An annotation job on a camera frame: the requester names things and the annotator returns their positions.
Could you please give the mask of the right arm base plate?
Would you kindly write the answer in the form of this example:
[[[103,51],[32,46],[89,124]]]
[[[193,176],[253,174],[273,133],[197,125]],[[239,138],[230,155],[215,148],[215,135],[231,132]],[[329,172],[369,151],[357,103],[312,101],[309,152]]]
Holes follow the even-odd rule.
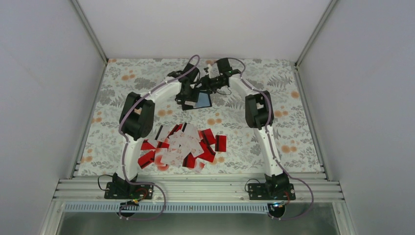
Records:
[[[293,184],[288,184],[272,189],[267,188],[265,183],[249,183],[247,184],[247,192],[249,199],[256,201],[296,200],[296,192]]]

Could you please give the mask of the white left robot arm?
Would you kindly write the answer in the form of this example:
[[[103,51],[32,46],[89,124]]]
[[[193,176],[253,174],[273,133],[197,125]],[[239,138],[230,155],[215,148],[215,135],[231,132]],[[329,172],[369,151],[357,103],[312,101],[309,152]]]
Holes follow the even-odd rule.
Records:
[[[127,95],[120,115],[118,132],[125,138],[120,166],[112,176],[117,192],[123,198],[136,193],[136,167],[138,156],[136,145],[146,138],[153,128],[156,102],[174,97],[181,106],[191,106],[199,99],[199,91],[193,87],[199,74],[196,65],[187,63],[183,70],[173,71],[165,80],[151,90]]]

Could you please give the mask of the black card holder wallet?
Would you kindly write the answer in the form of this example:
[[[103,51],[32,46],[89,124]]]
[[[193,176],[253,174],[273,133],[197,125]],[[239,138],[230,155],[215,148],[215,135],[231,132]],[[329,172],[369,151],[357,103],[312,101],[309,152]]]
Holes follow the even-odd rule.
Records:
[[[183,111],[210,108],[210,107],[212,107],[212,101],[210,98],[210,94],[208,94],[206,91],[200,91],[198,93],[196,102],[185,101],[184,104],[182,104]]]

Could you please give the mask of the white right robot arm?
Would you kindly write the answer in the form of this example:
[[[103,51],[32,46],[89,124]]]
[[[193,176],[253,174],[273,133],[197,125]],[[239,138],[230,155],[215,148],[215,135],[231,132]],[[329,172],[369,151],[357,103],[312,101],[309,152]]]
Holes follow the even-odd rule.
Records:
[[[208,63],[204,68],[206,75],[201,78],[202,87],[217,91],[226,86],[245,99],[245,120],[259,143],[265,163],[265,193],[270,199],[278,199],[290,191],[288,173],[280,162],[273,133],[274,112],[268,91],[261,91],[243,78],[243,70],[233,69],[230,58],[222,58]]]

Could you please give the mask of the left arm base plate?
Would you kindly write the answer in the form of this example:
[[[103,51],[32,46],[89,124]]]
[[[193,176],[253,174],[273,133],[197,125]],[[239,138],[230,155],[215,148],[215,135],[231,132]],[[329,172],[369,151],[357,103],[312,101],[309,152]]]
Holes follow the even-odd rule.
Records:
[[[128,183],[113,183],[109,182],[105,189],[105,199],[128,199],[141,200],[152,199],[154,186],[153,185],[131,185]]]

